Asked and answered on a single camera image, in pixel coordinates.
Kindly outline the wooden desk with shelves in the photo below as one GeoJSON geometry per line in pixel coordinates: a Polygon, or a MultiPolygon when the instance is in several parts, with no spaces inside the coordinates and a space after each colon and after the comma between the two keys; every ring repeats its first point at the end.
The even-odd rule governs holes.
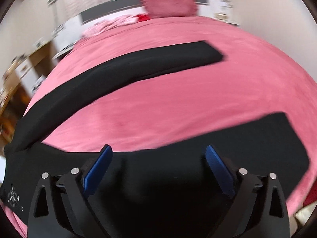
{"type": "Polygon", "coordinates": [[[11,142],[17,121],[24,115],[40,77],[47,77],[55,67],[56,49],[52,41],[40,45],[29,55],[12,61],[2,76],[1,147],[11,142]]]}

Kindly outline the white drawer cabinet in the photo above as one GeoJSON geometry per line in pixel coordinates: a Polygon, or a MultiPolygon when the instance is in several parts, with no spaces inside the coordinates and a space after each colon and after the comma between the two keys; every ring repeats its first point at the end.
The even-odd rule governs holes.
{"type": "Polygon", "coordinates": [[[20,64],[18,64],[14,72],[19,77],[21,85],[30,97],[33,97],[35,92],[46,79],[45,75],[39,75],[35,71],[35,67],[32,66],[29,59],[25,59],[20,64]]]}

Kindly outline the white left nightstand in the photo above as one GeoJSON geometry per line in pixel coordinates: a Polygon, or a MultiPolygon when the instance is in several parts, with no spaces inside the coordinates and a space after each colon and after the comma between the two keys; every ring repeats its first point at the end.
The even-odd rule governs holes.
{"type": "Polygon", "coordinates": [[[71,46],[74,45],[81,38],[82,32],[82,18],[81,15],[70,18],[65,23],[52,32],[52,41],[57,53],[53,56],[53,60],[56,61],[58,57],[71,46]]]}

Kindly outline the white nightstand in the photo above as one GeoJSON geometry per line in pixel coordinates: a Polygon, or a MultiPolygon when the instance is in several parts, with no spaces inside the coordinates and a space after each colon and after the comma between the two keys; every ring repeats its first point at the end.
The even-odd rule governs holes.
{"type": "Polygon", "coordinates": [[[82,18],[81,15],[70,18],[65,23],[52,32],[52,41],[57,53],[53,56],[53,60],[56,61],[58,57],[71,46],[74,45],[81,38],[82,32],[82,18]]]}
{"type": "Polygon", "coordinates": [[[211,18],[233,26],[240,26],[240,23],[234,20],[232,2],[228,0],[208,0],[208,5],[211,18]]]}

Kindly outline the pink floral crumpled garment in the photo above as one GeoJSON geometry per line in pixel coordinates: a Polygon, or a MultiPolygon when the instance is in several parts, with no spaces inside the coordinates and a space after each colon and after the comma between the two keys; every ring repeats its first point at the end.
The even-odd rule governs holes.
{"type": "Polygon", "coordinates": [[[105,19],[94,25],[89,26],[82,32],[83,38],[90,38],[92,36],[97,36],[107,30],[114,29],[116,27],[131,25],[138,22],[138,17],[133,15],[119,16],[115,19],[105,19]]]}

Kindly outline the white right nightstand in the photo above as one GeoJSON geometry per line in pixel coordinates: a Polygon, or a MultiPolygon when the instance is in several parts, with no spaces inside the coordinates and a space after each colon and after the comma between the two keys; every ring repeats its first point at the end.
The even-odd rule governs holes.
{"type": "Polygon", "coordinates": [[[233,26],[240,26],[240,23],[234,20],[232,2],[228,0],[208,0],[208,5],[211,18],[233,26]]]}

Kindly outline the red garment on bed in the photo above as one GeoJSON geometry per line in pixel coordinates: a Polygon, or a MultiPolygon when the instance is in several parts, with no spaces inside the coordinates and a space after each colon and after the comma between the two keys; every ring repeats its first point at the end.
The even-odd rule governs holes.
{"type": "Polygon", "coordinates": [[[145,22],[151,19],[148,14],[138,14],[135,17],[137,18],[137,22],[145,22]]]}

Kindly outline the grey white headboard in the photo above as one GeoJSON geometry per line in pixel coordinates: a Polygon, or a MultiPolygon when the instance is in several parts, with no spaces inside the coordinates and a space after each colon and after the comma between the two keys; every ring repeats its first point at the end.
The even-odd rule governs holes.
{"type": "MultiPolygon", "coordinates": [[[[208,5],[208,0],[196,0],[197,4],[208,5]]],[[[82,23],[91,22],[115,12],[141,7],[141,0],[110,0],[79,13],[82,23]]]]}

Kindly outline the dark pink ruffled pillow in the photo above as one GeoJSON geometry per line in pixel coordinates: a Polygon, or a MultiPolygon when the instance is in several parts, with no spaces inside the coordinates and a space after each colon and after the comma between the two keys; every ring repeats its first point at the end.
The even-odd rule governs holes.
{"type": "Polygon", "coordinates": [[[140,0],[150,18],[195,17],[196,0],[140,0]]]}

